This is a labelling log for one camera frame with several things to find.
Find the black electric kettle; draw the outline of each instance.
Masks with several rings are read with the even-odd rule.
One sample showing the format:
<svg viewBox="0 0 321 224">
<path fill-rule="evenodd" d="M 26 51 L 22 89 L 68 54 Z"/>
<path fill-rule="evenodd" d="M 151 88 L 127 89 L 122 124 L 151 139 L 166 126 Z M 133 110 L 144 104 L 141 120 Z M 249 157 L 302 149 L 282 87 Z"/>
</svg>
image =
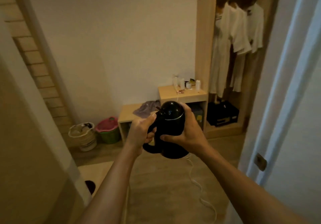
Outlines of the black electric kettle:
<svg viewBox="0 0 321 224">
<path fill-rule="evenodd" d="M 148 133 L 155 127 L 157 131 L 154 136 L 155 145 L 143 144 L 143 149 L 149 153 L 161 153 L 169 159 L 179 159 L 188 154 L 183 147 L 160 139 L 163 134 L 180 135 L 184 130 L 185 112 L 181 104 L 175 101 L 167 101 L 156 112 L 154 123 L 148 128 Z"/>
</svg>

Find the open closet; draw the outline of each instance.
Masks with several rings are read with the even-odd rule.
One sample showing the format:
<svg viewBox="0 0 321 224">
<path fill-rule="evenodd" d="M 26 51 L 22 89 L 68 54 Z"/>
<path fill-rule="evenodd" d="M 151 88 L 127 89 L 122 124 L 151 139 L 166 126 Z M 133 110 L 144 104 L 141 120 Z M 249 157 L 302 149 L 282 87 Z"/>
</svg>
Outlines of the open closet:
<svg viewBox="0 0 321 224">
<path fill-rule="evenodd" d="M 208 139 L 246 130 L 277 4 L 197 0 L 195 79 L 208 92 L 203 103 Z"/>
</svg>

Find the kettle lid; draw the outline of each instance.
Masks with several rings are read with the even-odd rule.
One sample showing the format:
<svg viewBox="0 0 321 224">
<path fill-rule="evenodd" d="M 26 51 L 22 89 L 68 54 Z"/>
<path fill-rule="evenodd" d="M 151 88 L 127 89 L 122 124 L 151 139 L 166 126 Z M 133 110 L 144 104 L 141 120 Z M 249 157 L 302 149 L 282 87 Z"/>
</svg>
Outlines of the kettle lid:
<svg viewBox="0 0 321 224">
<path fill-rule="evenodd" d="M 161 106 L 159 112 L 165 120 L 174 120 L 182 116 L 184 108 L 176 101 L 167 101 Z"/>
</svg>

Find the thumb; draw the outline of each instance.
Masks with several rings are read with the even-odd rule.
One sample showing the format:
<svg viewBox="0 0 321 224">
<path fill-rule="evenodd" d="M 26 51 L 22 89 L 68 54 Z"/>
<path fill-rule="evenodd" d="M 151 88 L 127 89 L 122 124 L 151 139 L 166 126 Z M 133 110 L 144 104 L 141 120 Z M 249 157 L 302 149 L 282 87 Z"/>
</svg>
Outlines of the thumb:
<svg viewBox="0 0 321 224">
<path fill-rule="evenodd" d="M 160 139 L 166 142 L 171 142 L 177 144 L 179 142 L 179 136 L 163 134 L 160 136 Z"/>
<path fill-rule="evenodd" d="M 145 120 L 142 121 L 142 124 L 149 128 L 150 125 L 152 125 L 152 123 L 155 121 L 156 119 L 156 114 L 153 113 L 152 115 L 150 115 L 149 117 L 147 117 Z"/>
</svg>

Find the hanging clothes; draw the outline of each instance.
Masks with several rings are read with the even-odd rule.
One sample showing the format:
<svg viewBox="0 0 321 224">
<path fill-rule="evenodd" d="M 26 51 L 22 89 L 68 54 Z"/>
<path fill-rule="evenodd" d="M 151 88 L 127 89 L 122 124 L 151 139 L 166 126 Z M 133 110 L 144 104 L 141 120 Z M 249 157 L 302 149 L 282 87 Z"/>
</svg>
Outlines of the hanging clothes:
<svg viewBox="0 0 321 224">
<path fill-rule="evenodd" d="M 252 53 L 256 52 L 258 48 L 263 47 L 263 26 L 264 26 L 264 11 L 257 3 L 247 9 L 247 15 L 244 17 L 244 23 L 247 38 L 251 41 Z M 233 91 L 241 92 L 241 85 L 243 79 L 243 72 L 245 66 L 246 55 L 238 53 L 235 59 L 233 74 L 231 78 L 230 87 Z"/>
<path fill-rule="evenodd" d="M 246 13 L 225 3 L 223 13 L 216 15 L 210 76 L 210 93 L 223 97 L 230 64 L 230 47 L 240 54 L 251 50 L 247 38 Z"/>
</svg>

